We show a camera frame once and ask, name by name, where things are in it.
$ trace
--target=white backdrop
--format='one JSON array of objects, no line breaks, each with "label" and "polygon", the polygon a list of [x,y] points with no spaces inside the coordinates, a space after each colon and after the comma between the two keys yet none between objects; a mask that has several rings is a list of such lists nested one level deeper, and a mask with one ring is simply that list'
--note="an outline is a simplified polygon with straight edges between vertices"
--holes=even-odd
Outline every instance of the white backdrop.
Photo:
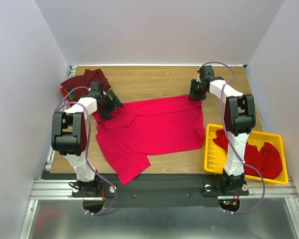
[{"label": "white backdrop", "polygon": [[247,64],[283,0],[36,0],[71,65]]},{"label": "white backdrop", "polygon": [[299,0],[286,0],[247,67],[265,129],[281,134],[299,192]]},{"label": "white backdrop", "polygon": [[35,2],[0,1],[0,239],[19,238],[68,69]]}]

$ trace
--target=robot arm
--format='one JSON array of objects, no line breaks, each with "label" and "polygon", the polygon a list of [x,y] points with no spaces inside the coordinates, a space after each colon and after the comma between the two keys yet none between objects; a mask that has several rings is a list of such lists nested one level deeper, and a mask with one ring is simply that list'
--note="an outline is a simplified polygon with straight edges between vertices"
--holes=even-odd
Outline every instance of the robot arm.
[{"label": "robot arm", "polygon": [[77,104],[63,112],[55,112],[52,118],[52,148],[63,155],[73,167],[79,190],[85,191],[89,196],[99,193],[100,179],[88,165],[86,158],[87,136],[85,120],[89,114],[98,112],[103,119],[112,117],[111,112],[117,107],[123,107],[121,101],[112,90],[103,91],[103,84],[91,82],[89,94],[82,97]]},{"label": "robot arm", "polygon": [[[201,67],[198,73],[197,79],[191,81],[189,99],[204,100],[207,92],[221,99],[222,87],[226,84],[225,80],[215,77],[212,66]],[[229,140],[241,158],[244,158],[249,134],[256,124],[254,97],[250,94],[244,95],[226,85],[222,103],[225,104],[224,122]],[[244,178],[243,162],[228,145],[221,183],[223,191],[237,190],[244,184]]]}]

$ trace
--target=purple cable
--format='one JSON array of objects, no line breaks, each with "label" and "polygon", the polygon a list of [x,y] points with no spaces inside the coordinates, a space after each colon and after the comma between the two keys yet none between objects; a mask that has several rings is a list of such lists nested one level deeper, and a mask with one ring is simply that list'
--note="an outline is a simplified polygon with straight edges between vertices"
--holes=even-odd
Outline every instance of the purple cable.
[{"label": "purple cable", "polygon": [[237,155],[237,157],[240,159],[240,161],[242,161],[243,164],[244,164],[246,167],[249,167],[249,168],[255,170],[256,173],[260,176],[261,181],[262,181],[262,183],[263,183],[263,194],[262,194],[262,196],[261,196],[259,202],[258,202],[255,206],[253,206],[251,209],[248,209],[248,210],[245,210],[245,211],[241,211],[241,212],[230,212],[230,211],[225,211],[225,212],[229,212],[229,213],[233,213],[233,214],[244,214],[244,213],[248,213],[248,212],[254,210],[255,208],[257,208],[257,207],[261,204],[261,202],[263,201],[264,196],[265,196],[266,185],[265,185],[265,181],[264,181],[264,178],[263,178],[263,176],[261,175],[261,173],[260,173],[255,167],[253,167],[253,166],[251,166],[251,165],[249,165],[249,164],[247,164],[247,163],[244,163],[244,160],[240,157],[240,155],[239,155],[239,153],[237,152],[237,150],[235,150],[233,143],[229,140],[229,137],[228,137],[228,132],[227,132],[226,125],[225,125],[225,120],[224,120],[224,106],[223,106],[224,90],[225,90],[225,87],[226,87],[226,85],[227,85],[228,83],[230,83],[230,82],[232,82],[232,81],[234,81],[234,80],[236,79],[236,74],[235,74],[234,70],[233,70],[230,66],[228,66],[228,65],[226,65],[226,64],[224,64],[224,63],[221,63],[221,62],[217,62],[217,61],[207,62],[207,63],[203,64],[201,67],[203,67],[203,66],[205,66],[205,65],[207,65],[207,64],[211,64],[211,63],[216,63],[216,64],[220,64],[220,65],[226,66],[226,67],[233,73],[233,78],[232,78],[230,81],[227,81],[226,84],[223,85],[223,87],[222,87],[222,89],[221,89],[221,95],[220,95],[220,102],[221,102],[221,103],[220,103],[220,108],[221,108],[221,119],[222,119],[222,123],[223,123],[223,126],[224,126],[224,131],[225,131],[225,135],[226,135],[226,138],[227,138],[227,140],[228,140],[228,143],[229,143],[229,145],[231,146],[231,148],[233,149],[233,151],[235,152],[235,154]]},{"label": "purple cable", "polygon": [[73,88],[64,98],[63,98],[63,100],[62,100],[62,102],[55,108],[55,110],[54,110],[54,112],[56,112],[57,110],[56,109],[58,109],[59,107],[60,107],[60,105],[62,105],[62,104],[64,104],[65,103],[65,101],[66,101],[66,98],[73,92],[73,91],[75,91],[75,90],[77,90],[77,89],[81,89],[81,88],[84,88],[84,89],[89,89],[88,87],[85,87],[85,86],[78,86],[78,87],[75,87],[75,88]]},{"label": "purple cable", "polygon": [[89,122],[89,133],[88,133],[88,141],[87,141],[87,144],[86,144],[86,151],[85,151],[85,157],[86,157],[86,162],[88,164],[88,166],[90,167],[90,169],[101,179],[103,179],[105,182],[107,182],[110,186],[112,186],[114,188],[114,199],[112,201],[112,203],[109,205],[109,207],[107,209],[105,209],[104,211],[102,212],[98,212],[98,213],[90,213],[89,211],[83,209],[87,214],[91,215],[91,216],[101,216],[103,214],[105,214],[112,206],[113,204],[116,202],[116,198],[117,198],[117,190],[116,190],[116,187],[113,185],[113,183],[111,183],[109,180],[107,180],[105,177],[103,177],[101,174],[99,174],[94,168],[93,166],[91,165],[89,159],[88,159],[88,151],[89,151],[89,145],[90,145],[90,138],[91,138],[91,119],[90,119],[90,115],[89,115],[89,112],[87,110],[87,108],[80,104],[80,103],[77,103],[77,102],[68,102],[68,103],[64,103],[63,105],[60,105],[56,108],[55,112],[60,110],[62,107],[66,106],[66,105],[69,105],[69,104],[77,104],[79,106],[81,106],[85,112],[85,114],[87,115],[87,118],[88,118],[88,122]]}]

